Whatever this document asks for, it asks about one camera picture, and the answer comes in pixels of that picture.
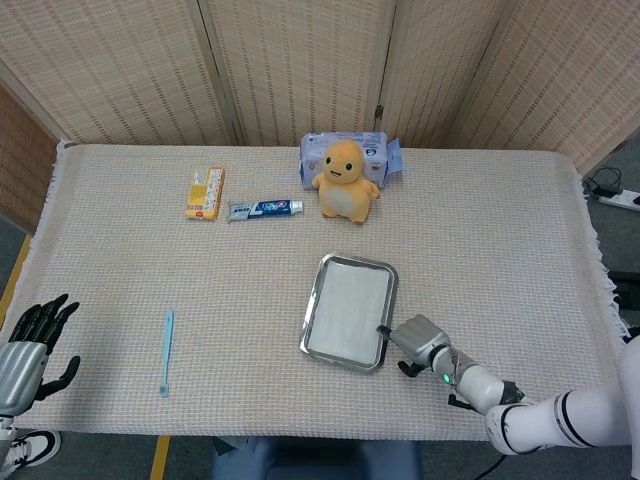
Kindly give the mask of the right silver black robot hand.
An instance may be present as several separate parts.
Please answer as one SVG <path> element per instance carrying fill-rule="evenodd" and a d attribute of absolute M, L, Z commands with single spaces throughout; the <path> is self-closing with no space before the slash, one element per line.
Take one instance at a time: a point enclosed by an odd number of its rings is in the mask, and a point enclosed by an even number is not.
<path fill-rule="evenodd" d="M 417 377 L 427 368 L 433 369 L 435 356 L 451 346 L 449 336 L 422 314 L 415 315 L 395 329 L 379 325 L 376 330 L 411 361 L 398 362 L 400 370 L 410 378 Z"/>

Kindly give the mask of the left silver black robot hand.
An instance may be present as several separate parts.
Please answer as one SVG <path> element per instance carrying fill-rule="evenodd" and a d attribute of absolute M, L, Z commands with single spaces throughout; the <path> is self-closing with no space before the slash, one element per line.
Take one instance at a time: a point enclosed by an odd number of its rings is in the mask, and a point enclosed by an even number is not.
<path fill-rule="evenodd" d="M 34 403 L 66 389 L 74 380 L 81 364 L 75 355 L 62 375 L 44 380 L 49 357 L 63 329 L 80 304 L 68 303 L 68 294 L 29 307 L 19 317 L 8 341 L 1 345 L 1 416 L 16 418 L 30 410 Z"/>

